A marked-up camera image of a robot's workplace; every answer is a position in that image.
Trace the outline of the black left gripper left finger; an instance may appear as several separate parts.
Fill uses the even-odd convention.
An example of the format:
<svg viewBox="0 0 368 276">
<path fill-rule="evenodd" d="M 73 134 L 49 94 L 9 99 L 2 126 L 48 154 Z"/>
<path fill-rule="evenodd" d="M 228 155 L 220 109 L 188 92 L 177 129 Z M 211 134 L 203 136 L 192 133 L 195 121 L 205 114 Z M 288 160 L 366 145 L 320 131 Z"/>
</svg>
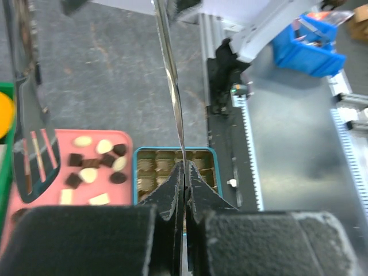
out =
<svg viewBox="0 0 368 276">
<path fill-rule="evenodd" d="M 18 221 L 2 275 L 181 275 L 184 169 L 132 205 L 40 206 Z"/>
</svg>

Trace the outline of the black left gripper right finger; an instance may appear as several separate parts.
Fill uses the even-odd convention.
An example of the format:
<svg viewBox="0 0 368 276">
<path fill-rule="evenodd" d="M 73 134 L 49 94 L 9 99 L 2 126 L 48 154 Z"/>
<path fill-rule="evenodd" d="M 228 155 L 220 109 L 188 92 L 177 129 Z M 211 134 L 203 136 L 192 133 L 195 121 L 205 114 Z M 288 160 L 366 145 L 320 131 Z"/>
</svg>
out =
<svg viewBox="0 0 368 276">
<path fill-rule="evenodd" d="M 194 275 L 355 275 L 357 257 L 328 212 L 242 212 L 187 165 L 188 256 Z"/>
</svg>

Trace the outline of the pink chocolate tray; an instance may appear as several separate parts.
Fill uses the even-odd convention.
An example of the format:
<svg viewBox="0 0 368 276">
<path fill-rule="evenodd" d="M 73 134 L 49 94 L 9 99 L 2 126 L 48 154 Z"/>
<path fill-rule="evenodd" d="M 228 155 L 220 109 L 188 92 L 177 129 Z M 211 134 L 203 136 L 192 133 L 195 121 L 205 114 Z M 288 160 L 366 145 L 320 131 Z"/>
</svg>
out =
<svg viewBox="0 0 368 276">
<path fill-rule="evenodd" d="M 133 142 L 122 131 L 58 129 L 61 167 L 52 185 L 35 201 L 22 201 L 17 185 L 12 184 L 1 237 L 1 250 L 6 248 L 15 223 L 16 211 L 44 205 L 132 205 Z M 99 143 L 125 144 L 125 162 L 120 166 L 97 166 L 102 155 Z"/>
</svg>

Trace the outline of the metal tongs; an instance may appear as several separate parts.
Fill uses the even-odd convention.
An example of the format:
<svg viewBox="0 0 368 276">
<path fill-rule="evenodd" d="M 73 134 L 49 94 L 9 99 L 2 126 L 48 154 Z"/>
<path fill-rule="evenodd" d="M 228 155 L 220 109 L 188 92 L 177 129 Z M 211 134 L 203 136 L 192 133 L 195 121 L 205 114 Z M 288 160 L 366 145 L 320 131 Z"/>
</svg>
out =
<svg viewBox="0 0 368 276">
<path fill-rule="evenodd" d="M 39 62 L 37 24 L 32 1 L 1 1 L 5 12 L 7 37 L 14 76 L 16 130 L 13 141 L 13 171 L 24 203 L 39 198 L 55 181 L 61 157 L 58 137 L 49 107 L 42 101 L 42 74 Z M 181 100 L 176 64 L 173 61 L 169 24 L 164 1 L 155 7 L 156 34 L 159 35 L 165 74 L 175 114 L 175 126 L 184 149 Z"/>
</svg>

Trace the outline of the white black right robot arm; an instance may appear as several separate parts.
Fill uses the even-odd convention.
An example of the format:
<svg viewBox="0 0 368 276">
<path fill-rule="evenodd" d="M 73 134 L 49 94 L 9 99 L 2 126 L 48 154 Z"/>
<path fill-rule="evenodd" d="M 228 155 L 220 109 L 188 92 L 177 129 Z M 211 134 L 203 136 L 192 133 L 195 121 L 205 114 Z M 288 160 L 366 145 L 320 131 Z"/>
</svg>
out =
<svg viewBox="0 0 368 276">
<path fill-rule="evenodd" d="M 260 51 L 302 13 L 320 1 L 225 1 L 226 20 L 241 28 L 223 40 L 215 51 L 216 82 L 224 85 L 232 71 L 246 70 Z"/>
</svg>

